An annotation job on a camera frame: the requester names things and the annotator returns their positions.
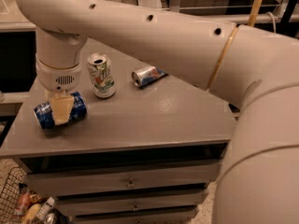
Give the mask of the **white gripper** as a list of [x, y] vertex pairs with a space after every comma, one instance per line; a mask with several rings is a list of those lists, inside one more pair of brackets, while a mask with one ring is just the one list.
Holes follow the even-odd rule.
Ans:
[[51, 98], [52, 93], [73, 90], [79, 83], [81, 67], [81, 59], [77, 56], [36, 55], [37, 77], [45, 88], [45, 99], [50, 100], [52, 117], [56, 125], [69, 121], [74, 97], [64, 95]]

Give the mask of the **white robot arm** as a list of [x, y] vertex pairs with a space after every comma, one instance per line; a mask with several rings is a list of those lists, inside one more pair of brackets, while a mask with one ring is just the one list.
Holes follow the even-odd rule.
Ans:
[[16, 0], [52, 71], [74, 52], [49, 34], [82, 35], [220, 97], [240, 110], [223, 159], [212, 224], [299, 224], [296, 39], [107, 0]]

